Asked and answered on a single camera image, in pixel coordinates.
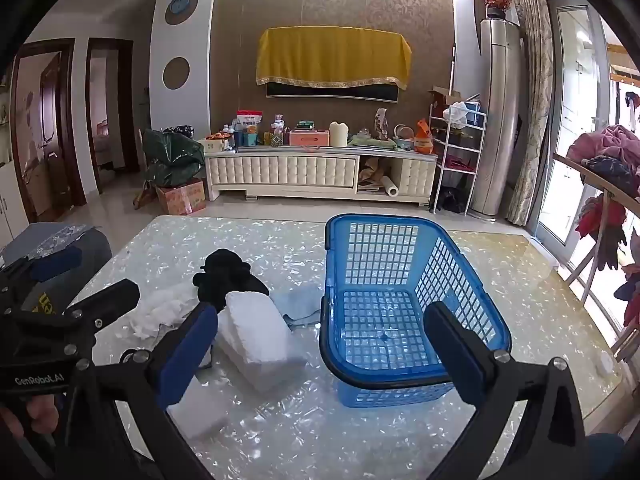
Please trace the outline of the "person's left hand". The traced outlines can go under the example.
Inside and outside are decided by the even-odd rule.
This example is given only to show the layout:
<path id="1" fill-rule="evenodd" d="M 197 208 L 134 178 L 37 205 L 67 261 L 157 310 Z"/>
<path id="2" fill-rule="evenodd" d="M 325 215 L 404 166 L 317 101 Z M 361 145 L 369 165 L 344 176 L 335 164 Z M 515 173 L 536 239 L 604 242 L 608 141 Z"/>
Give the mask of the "person's left hand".
<path id="1" fill-rule="evenodd" d="M 58 426 L 58 408 L 52 394 L 34 396 L 20 404 L 27 413 L 30 428 L 37 434 L 50 434 Z M 24 427 L 20 419 L 5 406 L 1 407 L 1 417 L 14 438 L 24 437 Z"/>

